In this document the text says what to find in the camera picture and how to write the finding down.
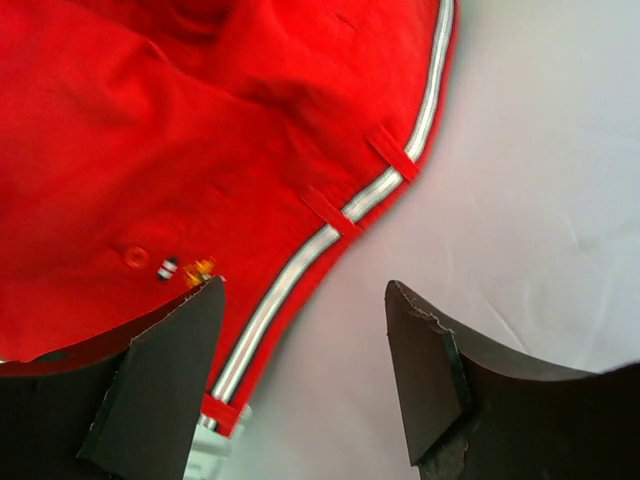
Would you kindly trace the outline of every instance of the small button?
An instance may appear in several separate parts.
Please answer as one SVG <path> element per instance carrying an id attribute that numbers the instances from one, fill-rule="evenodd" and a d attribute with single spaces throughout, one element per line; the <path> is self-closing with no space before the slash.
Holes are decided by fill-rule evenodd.
<path id="1" fill-rule="evenodd" d="M 128 267 L 139 270 L 149 265 L 151 256 L 144 248 L 127 247 L 122 253 L 122 260 Z"/>

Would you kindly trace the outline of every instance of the red belt loop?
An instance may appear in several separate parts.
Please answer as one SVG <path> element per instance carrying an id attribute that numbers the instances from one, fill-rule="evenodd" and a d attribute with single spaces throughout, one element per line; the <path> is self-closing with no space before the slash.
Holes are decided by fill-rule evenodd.
<path id="1" fill-rule="evenodd" d="M 367 136 L 367 141 L 407 182 L 412 183 L 416 179 L 419 173 L 418 167 L 386 128 L 377 128 Z"/>
<path id="2" fill-rule="evenodd" d="M 230 405 L 209 394 L 204 396 L 201 411 L 207 417 L 214 419 L 225 431 L 231 431 L 240 416 Z"/>
<path id="3" fill-rule="evenodd" d="M 325 222 L 335 228 L 343 237 L 356 237 L 362 233 L 362 228 L 336 208 L 327 197 L 313 187 L 308 187 L 302 194 L 302 200 L 316 212 Z"/>

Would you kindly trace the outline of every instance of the red jacket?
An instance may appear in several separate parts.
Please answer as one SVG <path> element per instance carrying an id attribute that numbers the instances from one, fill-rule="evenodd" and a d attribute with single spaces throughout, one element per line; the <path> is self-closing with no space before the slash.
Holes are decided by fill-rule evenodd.
<path id="1" fill-rule="evenodd" d="M 228 435 L 294 314 L 423 167 L 454 6 L 0 0 L 0 358 L 222 275 L 202 422 Z"/>

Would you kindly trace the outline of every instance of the reflective stripe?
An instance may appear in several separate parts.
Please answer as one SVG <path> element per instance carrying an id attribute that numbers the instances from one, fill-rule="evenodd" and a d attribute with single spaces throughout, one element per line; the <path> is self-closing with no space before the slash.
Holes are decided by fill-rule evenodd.
<path id="1" fill-rule="evenodd" d="M 453 15 L 454 0 L 442 0 L 434 35 L 425 96 L 415 129 L 405 147 L 407 155 L 413 162 L 417 162 L 422 156 L 435 118 L 446 53 L 453 29 Z M 358 193 L 342 209 L 342 213 L 353 222 L 359 221 L 387 198 L 401 183 L 402 176 L 393 168 L 387 169 L 373 183 Z M 340 234 L 333 227 L 325 225 L 287 263 L 251 317 L 222 370 L 211 392 L 215 398 L 223 402 L 228 402 L 231 399 L 267 327 L 297 281 L 313 262 L 339 238 Z M 216 425 L 215 421 L 201 420 L 200 423 L 206 423 L 209 428 L 215 428 Z"/>

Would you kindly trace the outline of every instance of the white surface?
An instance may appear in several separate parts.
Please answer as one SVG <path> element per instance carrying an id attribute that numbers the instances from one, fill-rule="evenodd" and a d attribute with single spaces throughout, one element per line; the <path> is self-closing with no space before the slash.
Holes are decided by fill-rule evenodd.
<path id="1" fill-rule="evenodd" d="M 250 419 L 251 408 L 247 406 L 231 438 L 220 435 L 198 422 L 183 480 L 218 479 L 227 460 L 241 441 L 242 433 Z"/>
<path id="2" fill-rule="evenodd" d="M 601 370 L 640 358 L 635 0 L 461 0 L 431 164 L 284 341 L 223 480 L 416 480 L 383 293 Z"/>

